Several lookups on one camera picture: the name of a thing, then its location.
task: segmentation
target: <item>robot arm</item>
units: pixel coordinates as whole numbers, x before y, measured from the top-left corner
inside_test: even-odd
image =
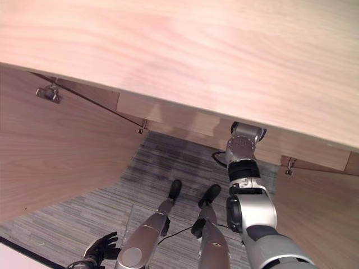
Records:
[[[276,231],[277,213],[261,184],[254,156],[266,129],[234,122],[225,158],[230,183],[227,224],[242,234],[253,269],[314,269],[313,261],[289,237]]]

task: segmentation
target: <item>wooden side panel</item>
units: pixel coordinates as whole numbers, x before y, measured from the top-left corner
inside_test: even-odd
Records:
[[[221,141],[217,145],[220,149],[225,148],[233,123],[233,120],[227,118],[125,92],[120,94],[117,111],[214,137],[214,140]],[[323,141],[277,128],[268,128],[265,139],[258,144],[256,152],[258,159],[261,159],[260,156],[266,156],[267,161],[268,153],[271,152],[271,155],[276,157],[287,155],[338,170],[344,170],[350,154],[348,150],[339,149]]]
[[[48,82],[0,67],[1,221],[114,183],[145,135],[138,127]]]
[[[359,177],[296,169],[278,174],[278,231],[291,237],[319,268],[357,268]]]
[[[352,175],[359,175],[359,153],[352,152],[350,154],[345,172]]]

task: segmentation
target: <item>metal bracket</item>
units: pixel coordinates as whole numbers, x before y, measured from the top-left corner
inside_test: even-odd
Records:
[[[147,129],[147,120],[146,119],[142,119],[142,126],[137,132],[142,134],[144,132],[144,129]]]
[[[36,91],[36,96],[55,104],[59,104],[61,101],[61,96],[58,95],[58,86],[56,84],[48,85],[45,88],[39,87]]]
[[[288,161],[288,168],[286,170],[286,175],[289,175],[290,177],[293,175],[293,166],[294,166],[294,163],[296,162],[297,159],[295,158],[289,158],[289,161]]]

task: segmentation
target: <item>floor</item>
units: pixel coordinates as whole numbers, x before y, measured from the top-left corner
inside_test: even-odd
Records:
[[[228,175],[212,160],[214,151],[151,132],[115,185],[8,221],[0,226],[0,235],[66,266],[81,259],[93,240],[109,232],[118,232],[118,245],[121,245],[166,198],[175,179],[180,179],[183,187],[171,212],[168,235],[195,222],[199,213],[197,202],[214,183],[221,185],[222,192],[213,207],[218,223],[225,225]],[[278,166],[260,163],[260,170],[273,195]],[[232,268],[249,268],[240,236],[227,228],[220,227],[220,230],[229,245]],[[190,231],[185,231],[158,247],[150,268],[197,268],[199,248],[200,242]],[[114,268],[114,261],[105,261],[103,265]]]

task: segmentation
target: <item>black cable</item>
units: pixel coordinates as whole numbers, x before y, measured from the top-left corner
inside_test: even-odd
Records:
[[[215,162],[217,164],[227,168],[227,165],[225,163],[221,162],[220,160],[218,160],[217,157],[216,157],[217,154],[222,154],[222,153],[225,153],[225,151],[217,151],[217,152],[212,154],[212,158],[213,158],[213,160],[215,160]]]
[[[225,225],[222,225],[222,224],[218,224],[218,226],[225,227],[225,228],[231,230],[228,226],[225,226]],[[192,228],[192,227],[193,227],[193,226],[188,227],[188,228],[185,228],[185,229],[183,229],[183,230],[181,230],[181,231],[179,231],[179,232],[177,232],[177,233],[175,233],[175,234],[172,234],[172,235],[170,235],[170,236],[167,236],[167,237],[163,238],[160,242],[158,242],[157,245],[159,245],[160,243],[162,243],[163,240],[166,240],[167,238],[173,237],[173,236],[175,236],[175,235],[177,235],[177,234],[180,234],[180,233],[182,233],[182,232],[184,232],[184,231],[187,231],[187,230],[189,230],[189,229]]]
[[[183,231],[187,231],[187,230],[189,230],[189,229],[192,228],[192,227],[193,227],[193,226],[188,227],[188,228],[185,228],[185,229],[183,229],[182,231],[179,231],[179,232],[177,232],[177,233],[175,233],[175,234],[172,234],[172,235],[170,235],[170,236],[167,236],[167,237],[163,238],[160,242],[158,242],[157,245],[159,245],[160,243],[162,243],[163,240],[165,240],[165,239],[167,239],[167,238],[170,238],[170,237],[173,237],[173,236],[175,236],[175,235],[177,235],[177,234],[180,234],[180,233],[183,232]]]
[[[231,230],[230,227],[228,227],[228,226],[226,226],[226,225],[218,224],[218,226],[225,227],[225,228]]]

